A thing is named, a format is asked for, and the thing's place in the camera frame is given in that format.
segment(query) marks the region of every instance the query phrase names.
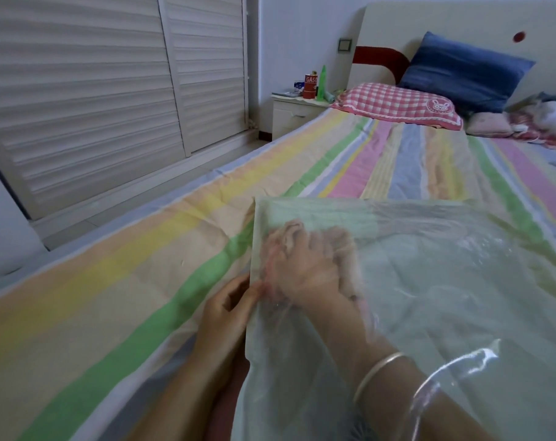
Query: floor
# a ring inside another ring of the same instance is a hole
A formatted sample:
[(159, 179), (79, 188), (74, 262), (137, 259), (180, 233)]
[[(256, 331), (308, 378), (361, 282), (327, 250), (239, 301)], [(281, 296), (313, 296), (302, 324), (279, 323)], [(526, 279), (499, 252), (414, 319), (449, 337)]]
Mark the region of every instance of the floor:
[(121, 216), (124, 213), (127, 213), (130, 210), (135, 209), (136, 207), (147, 204), (150, 201), (159, 198), (160, 196), (165, 195), (168, 192), (171, 192), (179, 187), (182, 187), (183, 185), (188, 184), (198, 177), (210, 173), (212, 170), (215, 170), (218, 167), (224, 166), (225, 164), (234, 161), (239, 157), (247, 155), (249, 152), (258, 149), (265, 144), (267, 144), (267, 142), (258, 140), (243, 147), (232, 150), (229, 153), (225, 153), (224, 155), (219, 156), (218, 158), (213, 159), (212, 161), (209, 161), (206, 164), (197, 167), (196, 169), (192, 169), (180, 176), (170, 179), (170, 181), (164, 182), (164, 184), (160, 184), (153, 189), (148, 190), (147, 192), (143, 192), (131, 199), (128, 199), (125, 202), (111, 207), (110, 209), (106, 209), (103, 212), (97, 213), (96, 215), (80, 223), (76, 223), (75, 225), (62, 230), (61, 232), (50, 235), (43, 240), (43, 244), (45, 244), (46, 247), (51, 251), (61, 246), (62, 244), (66, 244), (78, 237), (81, 237), (85, 233), (108, 223), (109, 221)]

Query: white headboard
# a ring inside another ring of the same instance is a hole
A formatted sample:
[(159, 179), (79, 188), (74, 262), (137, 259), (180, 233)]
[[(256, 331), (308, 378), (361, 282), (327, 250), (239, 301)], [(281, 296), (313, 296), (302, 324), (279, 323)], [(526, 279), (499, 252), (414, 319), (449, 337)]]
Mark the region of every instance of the white headboard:
[(539, 91), (556, 93), (555, 0), (372, 3), (366, 7), (347, 87), (365, 81), (394, 85), (393, 73), (381, 65), (391, 67), (398, 79), (427, 31), (535, 60), (509, 103)]

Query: red can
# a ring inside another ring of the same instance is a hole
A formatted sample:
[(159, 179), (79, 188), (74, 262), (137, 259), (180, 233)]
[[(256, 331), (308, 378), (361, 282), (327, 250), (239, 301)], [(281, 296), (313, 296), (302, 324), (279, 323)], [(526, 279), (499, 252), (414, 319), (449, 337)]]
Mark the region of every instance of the red can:
[(317, 97), (317, 74), (306, 74), (304, 76), (304, 99), (314, 99)]

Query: baseboard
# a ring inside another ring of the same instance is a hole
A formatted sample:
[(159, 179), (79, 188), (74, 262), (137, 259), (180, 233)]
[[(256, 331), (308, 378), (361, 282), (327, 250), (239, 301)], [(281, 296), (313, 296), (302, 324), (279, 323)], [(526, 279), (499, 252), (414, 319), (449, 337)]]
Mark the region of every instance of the baseboard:
[(268, 141), (268, 142), (272, 142), (272, 133), (260, 132), (259, 139), (260, 140), (265, 140), (265, 141)]
[(110, 209), (117, 204), (127, 201), (134, 196), (149, 189), (170, 181), (182, 173), (195, 169), (202, 164), (224, 155), (234, 149), (245, 146), (257, 140), (256, 130), (247, 130), (231, 136), (225, 140), (210, 145), (180, 162), (172, 164), (149, 175), (142, 176), (107, 192), (101, 193), (93, 198), (82, 201), (76, 205), (67, 207), (59, 212), (53, 213), (39, 220), (31, 222), (33, 229), (41, 239), (47, 238), (54, 233), (69, 228), (76, 223), (88, 219), (97, 213)]

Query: wall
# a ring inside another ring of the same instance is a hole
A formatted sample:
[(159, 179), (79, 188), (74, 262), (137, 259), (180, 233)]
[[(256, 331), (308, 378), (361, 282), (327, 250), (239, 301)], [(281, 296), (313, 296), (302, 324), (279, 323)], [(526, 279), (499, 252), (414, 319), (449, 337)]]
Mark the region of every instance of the wall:
[(352, 37), (355, 44), (364, 8), (375, 1), (248, 0), (248, 26), (256, 28), (251, 39), (248, 28), (250, 111), (260, 130), (272, 131), (271, 93), (291, 88), (305, 73), (327, 65), (327, 88), (346, 87), (353, 50), (338, 54), (338, 40)]
[(0, 276), (46, 252), (9, 192), (0, 181)]

